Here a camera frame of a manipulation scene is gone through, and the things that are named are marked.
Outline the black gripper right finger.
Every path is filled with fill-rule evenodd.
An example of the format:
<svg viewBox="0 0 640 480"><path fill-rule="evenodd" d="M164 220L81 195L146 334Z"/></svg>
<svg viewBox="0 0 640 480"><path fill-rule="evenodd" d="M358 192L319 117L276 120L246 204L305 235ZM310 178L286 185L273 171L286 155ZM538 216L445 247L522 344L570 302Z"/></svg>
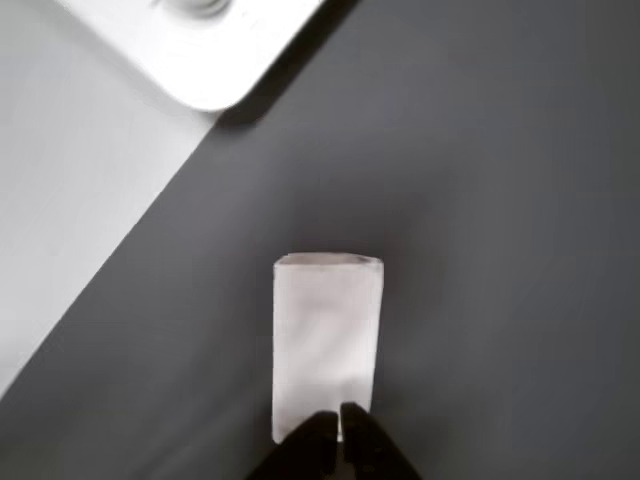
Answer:
<svg viewBox="0 0 640 480"><path fill-rule="evenodd" d="M355 478L420 480L421 477L374 417L355 402L342 403L344 459Z"/></svg>

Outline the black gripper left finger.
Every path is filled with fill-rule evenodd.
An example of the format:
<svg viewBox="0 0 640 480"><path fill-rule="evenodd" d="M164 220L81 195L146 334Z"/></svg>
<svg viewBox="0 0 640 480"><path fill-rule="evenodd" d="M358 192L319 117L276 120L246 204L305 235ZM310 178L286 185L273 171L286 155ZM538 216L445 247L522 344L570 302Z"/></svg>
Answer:
<svg viewBox="0 0 640 480"><path fill-rule="evenodd" d="M336 468L336 412L319 411L296 427L247 476L250 480L324 479Z"/></svg>

